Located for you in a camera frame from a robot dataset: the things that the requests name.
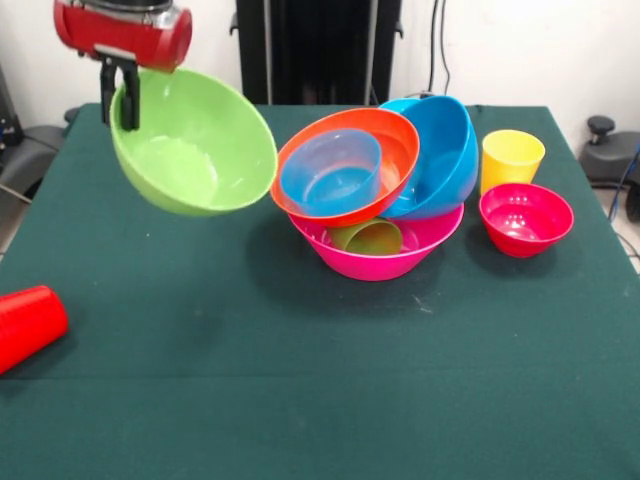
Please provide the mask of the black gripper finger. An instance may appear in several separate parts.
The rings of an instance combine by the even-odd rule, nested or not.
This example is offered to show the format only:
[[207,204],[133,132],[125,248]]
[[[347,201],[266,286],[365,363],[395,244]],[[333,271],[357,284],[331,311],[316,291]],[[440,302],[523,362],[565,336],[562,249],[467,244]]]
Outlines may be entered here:
[[123,63],[124,93],[121,99],[121,124],[125,131],[139,129],[140,82],[136,63]]
[[110,125],[110,108],[115,93],[115,78],[118,65],[114,58],[103,56],[100,70],[100,93],[102,122]]

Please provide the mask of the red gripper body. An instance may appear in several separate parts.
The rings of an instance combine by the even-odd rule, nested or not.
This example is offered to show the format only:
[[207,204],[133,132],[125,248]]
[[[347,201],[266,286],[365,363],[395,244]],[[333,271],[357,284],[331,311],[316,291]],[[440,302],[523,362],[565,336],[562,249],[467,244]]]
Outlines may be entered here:
[[53,19],[62,43],[83,55],[130,60],[165,73],[184,62],[193,31],[191,11],[172,1],[55,1]]

